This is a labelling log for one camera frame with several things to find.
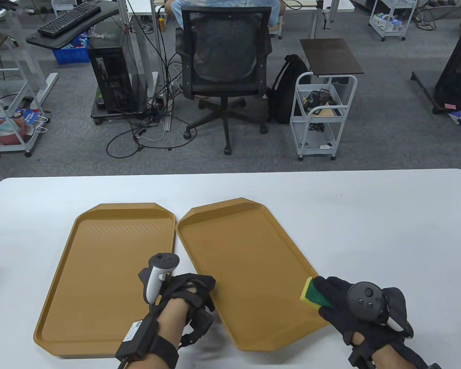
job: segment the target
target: green sponge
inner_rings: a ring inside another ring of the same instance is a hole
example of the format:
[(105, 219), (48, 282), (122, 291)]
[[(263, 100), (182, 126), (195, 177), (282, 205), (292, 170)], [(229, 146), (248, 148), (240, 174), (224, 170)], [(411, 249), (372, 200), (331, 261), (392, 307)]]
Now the green sponge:
[(300, 300), (313, 306), (315, 309), (319, 309), (321, 306), (327, 306), (334, 308), (334, 306), (322, 295), (313, 284), (313, 277), (307, 278), (306, 284), (302, 289)]

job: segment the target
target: black bag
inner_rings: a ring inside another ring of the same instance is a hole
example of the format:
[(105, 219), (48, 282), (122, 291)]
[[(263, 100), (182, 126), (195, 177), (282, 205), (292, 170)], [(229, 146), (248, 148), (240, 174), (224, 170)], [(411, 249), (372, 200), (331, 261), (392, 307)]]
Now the black bag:
[[(309, 69), (307, 69), (306, 64), (299, 58), (299, 55), (292, 54), (285, 57), (285, 64), (280, 73), (278, 73), (273, 87), (266, 92), (269, 106), (269, 120), (275, 118), (275, 121), (282, 125), (289, 124), (292, 104), (294, 103), (295, 83), (302, 73), (308, 71)], [(301, 80), (300, 84), (309, 83), (311, 83), (311, 77), (307, 76)]]

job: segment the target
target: tan plastic tray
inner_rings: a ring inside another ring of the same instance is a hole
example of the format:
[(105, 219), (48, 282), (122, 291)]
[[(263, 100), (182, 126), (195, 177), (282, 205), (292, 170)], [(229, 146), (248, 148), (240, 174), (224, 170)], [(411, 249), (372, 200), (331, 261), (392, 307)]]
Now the tan plastic tray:
[(193, 208), (176, 231), (197, 272), (216, 279), (212, 298), (237, 348), (278, 350), (327, 324), (299, 300), (317, 273), (262, 204)]
[(138, 273), (171, 253), (176, 217), (157, 204), (100, 204), (70, 232), (34, 332), (61, 357), (113, 357), (148, 306)]

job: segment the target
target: vr controller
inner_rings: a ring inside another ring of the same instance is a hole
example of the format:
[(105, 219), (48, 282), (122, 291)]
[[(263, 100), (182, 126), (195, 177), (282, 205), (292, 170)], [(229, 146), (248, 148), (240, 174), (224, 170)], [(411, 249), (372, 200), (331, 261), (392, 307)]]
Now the vr controller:
[(139, 273), (143, 283), (143, 299), (150, 306), (155, 304), (159, 297), (162, 282), (172, 273), (179, 264), (179, 257), (173, 253), (158, 253), (148, 260), (148, 268)]
[(347, 305), (358, 319), (379, 325), (388, 325), (413, 338), (413, 328), (407, 320), (406, 300), (399, 288), (380, 289), (371, 282), (359, 282), (348, 290)]

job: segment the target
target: floor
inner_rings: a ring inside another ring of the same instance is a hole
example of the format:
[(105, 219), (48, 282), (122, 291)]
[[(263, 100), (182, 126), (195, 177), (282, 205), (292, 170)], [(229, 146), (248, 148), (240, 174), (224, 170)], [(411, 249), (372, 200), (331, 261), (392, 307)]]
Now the floor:
[[(273, 38), (273, 53), (268, 58), (268, 82), (272, 84), (287, 54), (301, 54), (299, 39), (304, 38), (309, 14), (287, 12), (283, 39)], [(34, 19), (25, 26), (34, 31)], [(100, 176), (176, 173), (226, 173), (269, 171), (322, 171), (412, 168), (460, 168), (461, 128), (447, 116), (434, 116), (431, 106), (415, 82), (412, 70), (441, 70), (459, 37), (459, 19), (437, 22), (437, 30), (424, 32), (413, 25), (407, 40), (388, 38), (380, 42), (367, 27), (368, 15), (360, 10), (338, 14), (333, 30), (322, 30), (321, 37), (343, 37), (365, 70), (347, 121), (336, 161), (329, 156), (306, 157), (297, 161), (288, 125), (269, 125), (269, 133), (232, 121), (230, 134), (233, 154), (225, 156), (222, 125), (215, 123), (198, 129), (197, 138), (187, 146), (168, 150), (144, 149), (117, 160), (106, 155), (106, 144), (127, 130), (126, 122), (92, 123), (90, 109), (96, 80), (90, 65), (58, 68), (50, 51), (35, 52), (46, 71), (58, 70), (60, 78), (44, 103), (52, 111), (49, 131), (36, 143), (31, 158), (21, 154), (3, 155), (0, 181), (7, 177)], [(167, 54), (174, 52), (174, 21), (164, 40)], [(151, 53), (155, 65), (155, 53)], [(265, 119), (266, 102), (248, 98), (243, 112)], [(174, 114), (194, 121), (206, 114), (197, 102), (176, 98)], [(185, 124), (172, 120), (171, 131), (155, 143), (171, 146), (184, 143)], [(158, 137), (160, 128), (152, 128)], [(113, 155), (133, 152), (129, 135), (116, 139)]]

